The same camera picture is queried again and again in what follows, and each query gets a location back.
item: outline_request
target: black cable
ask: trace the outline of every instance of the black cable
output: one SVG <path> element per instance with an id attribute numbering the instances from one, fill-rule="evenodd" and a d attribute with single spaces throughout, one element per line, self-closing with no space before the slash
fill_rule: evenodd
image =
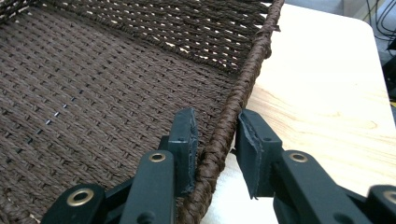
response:
<path id="1" fill-rule="evenodd" d="M 392 42 L 396 39 L 396 28 L 393 30 L 393 33 L 392 33 L 392 35 L 393 35 L 393 38 L 391 37 L 390 39 L 389 39 L 389 41 L 388 41 L 388 53 L 392 56 L 392 57 L 394 57 L 395 55 L 393 55 L 392 54 L 392 52 L 390 52 L 390 45 L 392 44 Z"/>
<path id="2" fill-rule="evenodd" d="M 379 1 L 379 0 L 377 0 L 377 1 L 375 2 L 375 25 L 376 25 L 376 18 L 377 18 L 377 13 L 376 13 L 376 12 L 378 11 L 378 1 Z M 369 22 L 370 22 L 369 24 L 370 24 L 371 27 L 373 27 L 372 14 L 371 14 L 371 7 L 370 7 L 369 0 L 366 0 L 366 4 L 367 4 L 367 11 L 368 11 Z M 388 41 L 387 39 L 381 38 L 381 37 L 376 36 L 376 35 L 374 35 L 374 37 L 377 38 L 377 39 L 380 39 L 380 40 Z"/>
<path id="3" fill-rule="evenodd" d="M 378 15 L 378 13 L 377 13 L 378 12 L 378 1 L 379 0 L 377 0 L 375 3 L 375 26 L 376 26 L 376 29 L 381 35 L 386 36 L 386 37 L 392 37 L 391 34 L 387 34 L 386 32 L 382 31 L 381 28 L 388 32 L 393 32 L 393 30 L 390 30 L 384 26 L 384 19 L 388 16 L 389 12 L 394 8 L 394 6 L 396 5 L 396 1 L 393 0 L 391 3 L 389 3 L 387 5 L 387 7 L 384 9 L 384 11 L 381 13 L 379 18 L 377 17 L 377 15 Z"/>
<path id="4" fill-rule="evenodd" d="M 384 26 L 384 20 L 385 20 L 385 18 L 388 16 L 388 14 L 393 10 L 393 8 L 396 6 L 396 1 L 392 1 L 392 3 L 390 3 L 390 4 L 388 5 L 388 7 L 389 7 L 391 4 L 393 4 L 393 5 L 388 9 L 388 11 L 385 11 L 385 10 L 384 10 L 384 12 L 383 12 L 383 14 L 385 14 L 385 15 L 384 15 L 384 17 L 382 18 L 382 21 L 381 21 L 381 28 L 384 29 L 384 30 L 386 30 L 386 31 L 388 31 L 388 32 L 392 32 L 392 34 L 393 34 L 393 30 L 390 30 L 390 29 L 388 29 L 387 27 Z"/>

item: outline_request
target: woven cord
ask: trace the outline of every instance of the woven cord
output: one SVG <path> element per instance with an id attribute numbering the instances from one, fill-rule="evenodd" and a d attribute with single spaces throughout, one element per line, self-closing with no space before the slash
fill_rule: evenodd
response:
<path id="1" fill-rule="evenodd" d="M 45 2 L 228 73 L 242 68 L 268 9 L 262 0 Z"/>
<path id="2" fill-rule="evenodd" d="M 36 223 L 25 209 L 20 209 L 7 199 L 5 190 L 0 189 L 0 223 L 10 223 L 10 220 L 18 220 L 20 223 Z"/>
<path id="3" fill-rule="evenodd" d="M 5 0 L 0 1 L 0 24 L 6 22 L 10 17 L 18 14 L 20 10 L 29 7 L 38 0 Z"/>
<path id="4" fill-rule="evenodd" d="M 262 61 L 271 55 L 271 35 L 278 30 L 276 25 L 283 4 L 284 0 L 274 1 L 263 27 L 256 34 L 253 48 L 227 98 L 214 134 L 201 154 L 195 190 L 184 200 L 183 206 L 179 207 L 178 223 L 199 223 L 211 203 L 217 179 L 224 170 L 225 159 L 233 141 L 237 116 L 248 103 L 254 82 L 260 74 Z"/>

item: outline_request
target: wooden table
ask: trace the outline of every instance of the wooden table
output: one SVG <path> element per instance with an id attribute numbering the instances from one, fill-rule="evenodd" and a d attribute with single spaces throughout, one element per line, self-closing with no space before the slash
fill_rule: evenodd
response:
<path id="1" fill-rule="evenodd" d="M 279 25 L 247 108 L 338 185 L 362 195 L 396 185 L 396 130 L 371 27 L 289 5 Z M 272 200 L 251 201 L 235 156 L 226 162 L 202 223 L 277 223 Z"/>

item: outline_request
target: brown cord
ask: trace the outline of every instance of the brown cord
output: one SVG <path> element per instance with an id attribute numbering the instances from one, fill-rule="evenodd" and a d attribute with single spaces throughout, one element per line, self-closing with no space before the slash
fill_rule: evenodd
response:
<path id="1" fill-rule="evenodd" d="M 258 0 L 48 2 L 227 72 L 242 67 L 268 9 Z"/>
<path id="2" fill-rule="evenodd" d="M 0 31 L 0 206 L 10 220 L 40 219 L 78 183 L 109 189 L 133 176 L 181 108 L 195 108 L 203 149 L 232 79 L 72 13 L 28 12 Z"/>
<path id="3" fill-rule="evenodd" d="M 38 0 L 4 0 L 0 2 L 0 24 L 16 16 L 21 11 Z"/>
<path id="4" fill-rule="evenodd" d="M 248 102 L 254 82 L 260 74 L 262 61 L 271 55 L 271 35 L 273 31 L 279 30 L 276 25 L 283 4 L 284 0 L 274 1 L 263 27 L 254 39 L 253 48 L 247 56 L 241 75 L 221 111 L 216 130 L 201 155 L 195 191 L 184 200 L 184 206 L 179 207 L 178 223 L 199 223 L 211 203 L 217 179 L 224 170 L 225 158 L 233 141 L 237 116 Z"/>

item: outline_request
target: metal rivet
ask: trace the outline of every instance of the metal rivet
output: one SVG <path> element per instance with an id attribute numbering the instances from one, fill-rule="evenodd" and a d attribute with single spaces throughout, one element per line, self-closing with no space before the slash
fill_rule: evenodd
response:
<path id="1" fill-rule="evenodd" d="M 71 193 L 69 197 L 67 197 L 67 204 L 70 206 L 80 206 L 84 203 L 89 202 L 93 198 L 93 190 L 91 189 L 78 189 Z"/>
<path id="2" fill-rule="evenodd" d="M 165 160 L 165 155 L 162 153 L 154 153 L 151 156 L 149 156 L 149 160 L 150 161 L 154 161 L 154 162 L 160 162 L 160 161 L 164 161 Z"/>
<path id="3" fill-rule="evenodd" d="M 301 153 L 297 153 L 297 152 L 291 153 L 289 155 L 289 157 L 292 160 L 297 161 L 297 162 L 306 162 L 306 161 L 308 161 L 308 158 L 305 155 L 303 155 Z"/>
<path id="4" fill-rule="evenodd" d="M 390 201 L 391 203 L 396 204 L 396 191 L 394 190 L 387 190 L 384 192 L 384 197 Z"/>

